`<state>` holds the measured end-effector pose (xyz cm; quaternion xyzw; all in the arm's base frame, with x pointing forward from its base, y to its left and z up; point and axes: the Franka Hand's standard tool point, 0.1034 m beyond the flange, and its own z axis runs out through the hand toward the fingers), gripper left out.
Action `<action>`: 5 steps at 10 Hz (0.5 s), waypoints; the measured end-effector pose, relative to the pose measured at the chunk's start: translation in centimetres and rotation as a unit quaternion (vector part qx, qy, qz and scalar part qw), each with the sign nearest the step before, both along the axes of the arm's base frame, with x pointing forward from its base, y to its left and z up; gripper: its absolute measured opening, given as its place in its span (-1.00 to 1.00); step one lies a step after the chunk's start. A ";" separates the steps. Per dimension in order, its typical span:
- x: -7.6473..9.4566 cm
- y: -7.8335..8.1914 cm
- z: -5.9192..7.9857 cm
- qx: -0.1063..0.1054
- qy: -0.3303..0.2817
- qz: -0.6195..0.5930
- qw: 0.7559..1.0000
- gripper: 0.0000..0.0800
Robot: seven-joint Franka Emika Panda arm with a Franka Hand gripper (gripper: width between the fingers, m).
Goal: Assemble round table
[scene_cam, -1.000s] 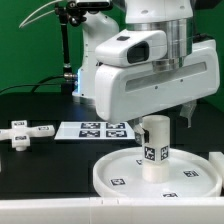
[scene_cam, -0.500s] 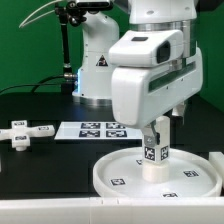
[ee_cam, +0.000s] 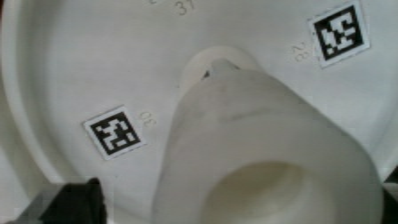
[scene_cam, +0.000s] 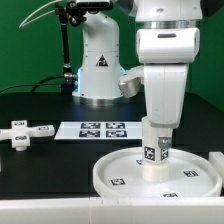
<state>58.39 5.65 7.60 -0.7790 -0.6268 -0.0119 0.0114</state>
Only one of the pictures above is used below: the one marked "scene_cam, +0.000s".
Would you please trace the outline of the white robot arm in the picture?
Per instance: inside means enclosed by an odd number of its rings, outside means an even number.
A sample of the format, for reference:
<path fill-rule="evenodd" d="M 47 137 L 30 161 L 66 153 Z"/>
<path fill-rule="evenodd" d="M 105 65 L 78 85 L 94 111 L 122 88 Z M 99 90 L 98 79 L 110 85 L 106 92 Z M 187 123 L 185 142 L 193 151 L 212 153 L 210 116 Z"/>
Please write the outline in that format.
<path fill-rule="evenodd" d="M 84 56 L 74 94 L 87 102 L 129 98 L 144 89 L 142 146 L 169 149 L 179 126 L 189 64 L 199 52 L 197 22 L 215 14 L 224 0 L 75 0 L 75 20 L 84 25 Z M 105 12 L 119 7 L 140 26 L 139 65 L 119 63 L 118 25 Z"/>

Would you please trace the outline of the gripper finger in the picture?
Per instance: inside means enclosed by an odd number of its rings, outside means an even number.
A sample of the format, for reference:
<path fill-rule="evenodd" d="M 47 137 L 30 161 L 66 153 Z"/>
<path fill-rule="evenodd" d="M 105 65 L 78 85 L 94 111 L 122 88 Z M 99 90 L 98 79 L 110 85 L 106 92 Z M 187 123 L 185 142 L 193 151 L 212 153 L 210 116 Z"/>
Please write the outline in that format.
<path fill-rule="evenodd" d="M 158 146 L 161 149 L 169 149 L 172 146 L 173 129 L 161 128 L 158 131 Z"/>

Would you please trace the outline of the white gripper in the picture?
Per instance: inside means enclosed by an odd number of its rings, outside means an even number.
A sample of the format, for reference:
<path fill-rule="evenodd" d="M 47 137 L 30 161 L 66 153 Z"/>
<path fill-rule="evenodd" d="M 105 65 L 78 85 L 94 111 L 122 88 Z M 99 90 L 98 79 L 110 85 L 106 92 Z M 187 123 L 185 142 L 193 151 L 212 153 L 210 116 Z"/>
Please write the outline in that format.
<path fill-rule="evenodd" d="M 198 28 L 139 29 L 136 50 L 143 65 L 147 117 L 153 127 L 177 128 L 189 64 L 199 51 Z"/>

